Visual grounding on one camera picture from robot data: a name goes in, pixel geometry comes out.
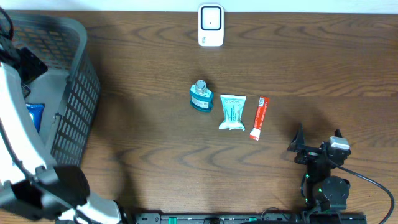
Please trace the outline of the blue Oreo cookie pack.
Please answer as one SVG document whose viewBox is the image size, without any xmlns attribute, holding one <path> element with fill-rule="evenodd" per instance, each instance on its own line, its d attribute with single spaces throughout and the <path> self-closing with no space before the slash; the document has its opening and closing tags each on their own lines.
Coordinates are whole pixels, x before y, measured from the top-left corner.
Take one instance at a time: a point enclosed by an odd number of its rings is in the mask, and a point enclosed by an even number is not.
<svg viewBox="0 0 398 224">
<path fill-rule="evenodd" d="M 26 104 L 26 107 L 29 111 L 29 115 L 32 119 L 32 122 L 35 126 L 37 132 L 40 132 L 40 124 L 42 120 L 42 115 L 44 112 L 45 105 L 44 104 Z"/>
</svg>

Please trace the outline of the white wet wipes pack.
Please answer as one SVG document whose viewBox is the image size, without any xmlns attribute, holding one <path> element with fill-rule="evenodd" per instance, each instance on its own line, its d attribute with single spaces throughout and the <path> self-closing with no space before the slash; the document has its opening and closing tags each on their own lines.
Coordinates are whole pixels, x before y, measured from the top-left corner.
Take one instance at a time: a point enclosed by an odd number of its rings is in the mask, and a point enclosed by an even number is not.
<svg viewBox="0 0 398 224">
<path fill-rule="evenodd" d="M 240 129 L 245 130 L 242 122 L 244 104 L 246 96 L 221 95 L 224 120 L 219 125 L 219 129 Z"/>
</svg>

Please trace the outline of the teal mouthwash bottle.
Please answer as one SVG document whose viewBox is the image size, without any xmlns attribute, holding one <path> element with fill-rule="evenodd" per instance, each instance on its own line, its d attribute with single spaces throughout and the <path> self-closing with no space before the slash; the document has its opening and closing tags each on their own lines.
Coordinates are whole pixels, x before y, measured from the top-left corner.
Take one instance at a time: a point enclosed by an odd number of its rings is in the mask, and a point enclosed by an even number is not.
<svg viewBox="0 0 398 224">
<path fill-rule="evenodd" d="M 198 80 L 191 86 L 190 97 L 190 104 L 196 110 L 210 112 L 213 109 L 214 94 L 204 80 Z"/>
</svg>

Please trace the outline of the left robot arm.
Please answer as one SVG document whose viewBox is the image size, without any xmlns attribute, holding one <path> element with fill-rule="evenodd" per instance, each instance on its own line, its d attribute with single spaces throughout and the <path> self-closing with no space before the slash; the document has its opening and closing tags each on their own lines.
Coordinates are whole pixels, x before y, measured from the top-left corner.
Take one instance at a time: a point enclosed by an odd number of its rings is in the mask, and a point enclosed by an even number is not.
<svg viewBox="0 0 398 224">
<path fill-rule="evenodd" d="M 1 208 L 29 220 L 127 223 L 80 168 L 100 93 L 86 35 L 1 37 Z"/>
</svg>

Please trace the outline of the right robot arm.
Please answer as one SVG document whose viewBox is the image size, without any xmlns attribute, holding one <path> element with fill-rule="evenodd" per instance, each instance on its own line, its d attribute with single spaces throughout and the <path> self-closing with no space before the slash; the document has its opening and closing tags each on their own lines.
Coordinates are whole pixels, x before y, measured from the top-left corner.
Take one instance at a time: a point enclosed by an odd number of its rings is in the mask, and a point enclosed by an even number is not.
<svg viewBox="0 0 398 224">
<path fill-rule="evenodd" d="M 300 125 L 288 151 L 296 153 L 294 162 L 306 166 L 300 188 L 306 199 L 306 209 L 301 212 L 304 223 L 322 223 L 333 218 L 339 223 L 340 213 L 346 210 L 350 182 L 333 176 L 331 170 L 344 164 L 351 154 L 348 140 L 340 130 L 319 147 L 305 144 L 303 126 Z"/>
</svg>

